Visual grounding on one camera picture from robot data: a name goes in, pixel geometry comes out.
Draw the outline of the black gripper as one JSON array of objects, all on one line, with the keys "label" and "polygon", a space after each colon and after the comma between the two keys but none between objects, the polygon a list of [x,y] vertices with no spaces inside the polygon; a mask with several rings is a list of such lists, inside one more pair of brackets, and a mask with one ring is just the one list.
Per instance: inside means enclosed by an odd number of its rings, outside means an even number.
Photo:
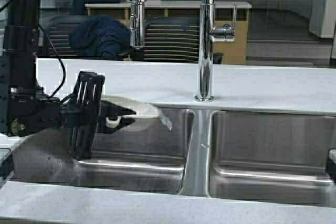
[{"label": "black gripper", "polygon": [[[95,72],[79,72],[68,102],[61,107],[62,125],[67,129],[67,148],[74,159],[91,157],[95,132],[113,134],[135,122],[122,117],[136,115],[132,109],[101,100],[104,81],[105,77]],[[118,118],[111,120],[108,116]]]}]

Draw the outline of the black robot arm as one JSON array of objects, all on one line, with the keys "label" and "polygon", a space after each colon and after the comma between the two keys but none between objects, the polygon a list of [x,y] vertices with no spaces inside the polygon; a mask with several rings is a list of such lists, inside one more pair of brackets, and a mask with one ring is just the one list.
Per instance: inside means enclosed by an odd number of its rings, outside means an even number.
[{"label": "black robot arm", "polygon": [[67,149],[77,160],[90,158],[96,133],[113,134],[135,122],[135,111],[102,101],[105,78],[79,73],[64,99],[38,85],[36,58],[41,0],[8,0],[1,55],[1,133],[26,137],[52,127],[67,130]]}]

